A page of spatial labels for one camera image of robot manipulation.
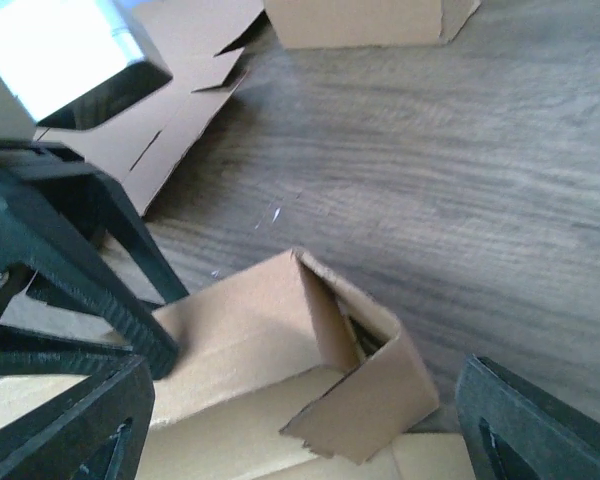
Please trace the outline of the small cardboard box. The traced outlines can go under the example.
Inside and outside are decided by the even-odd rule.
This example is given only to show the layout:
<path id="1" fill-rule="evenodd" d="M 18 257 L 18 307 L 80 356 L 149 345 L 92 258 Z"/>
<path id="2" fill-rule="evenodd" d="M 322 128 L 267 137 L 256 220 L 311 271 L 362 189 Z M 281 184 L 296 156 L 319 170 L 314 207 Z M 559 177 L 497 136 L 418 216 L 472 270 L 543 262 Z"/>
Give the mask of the small cardboard box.
<path id="1" fill-rule="evenodd" d="M 400 320 L 290 250 L 155 312 L 181 356 L 133 479 L 470 479 L 458 434 L 417 434 L 439 395 Z M 0 428 L 86 378 L 0 380 Z"/>

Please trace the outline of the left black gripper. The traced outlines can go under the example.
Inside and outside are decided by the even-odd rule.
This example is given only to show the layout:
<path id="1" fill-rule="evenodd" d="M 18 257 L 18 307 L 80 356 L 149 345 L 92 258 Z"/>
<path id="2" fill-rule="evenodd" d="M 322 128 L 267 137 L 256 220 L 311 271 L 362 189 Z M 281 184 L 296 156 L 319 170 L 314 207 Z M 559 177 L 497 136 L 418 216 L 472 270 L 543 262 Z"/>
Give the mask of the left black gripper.
<path id="1" fill-rule="evenodd" d="M 58 142 L 0 142 L 0 321 L 25 292 L 50 306 L 104 319 L 126 341 L 106 346 L 0 323 L 0 376 L 89 375 L 130 354 L 155 380 L 179 356 L 176 341 L 102 260 L 105 233 L 130 254 L 166 303 L 188 295 L 122 185 Z"/>

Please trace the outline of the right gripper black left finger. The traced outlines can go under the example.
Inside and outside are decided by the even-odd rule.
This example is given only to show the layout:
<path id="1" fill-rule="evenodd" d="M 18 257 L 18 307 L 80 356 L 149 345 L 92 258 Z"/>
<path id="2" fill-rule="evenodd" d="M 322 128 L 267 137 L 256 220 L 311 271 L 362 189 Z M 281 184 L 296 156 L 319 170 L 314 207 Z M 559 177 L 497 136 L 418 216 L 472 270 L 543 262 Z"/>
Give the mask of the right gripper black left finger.
<path id="1" fill-rule="evenodd" d="M 133 479 L 155 400 L 128 356 L 0 428 L 0 479 Z"/>

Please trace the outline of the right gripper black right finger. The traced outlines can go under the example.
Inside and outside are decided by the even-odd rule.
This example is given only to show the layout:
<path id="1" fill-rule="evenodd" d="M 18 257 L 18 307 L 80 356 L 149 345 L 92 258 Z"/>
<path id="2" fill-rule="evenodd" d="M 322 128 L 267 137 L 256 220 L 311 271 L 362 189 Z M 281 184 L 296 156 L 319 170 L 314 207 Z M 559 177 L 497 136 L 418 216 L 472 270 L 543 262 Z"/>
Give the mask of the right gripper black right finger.
<path id="1" fill-rule="evenodd" d="M 471 355 L 456 410 L 478 479 L 600 479 L 600 423 L 487 357 Z"/>

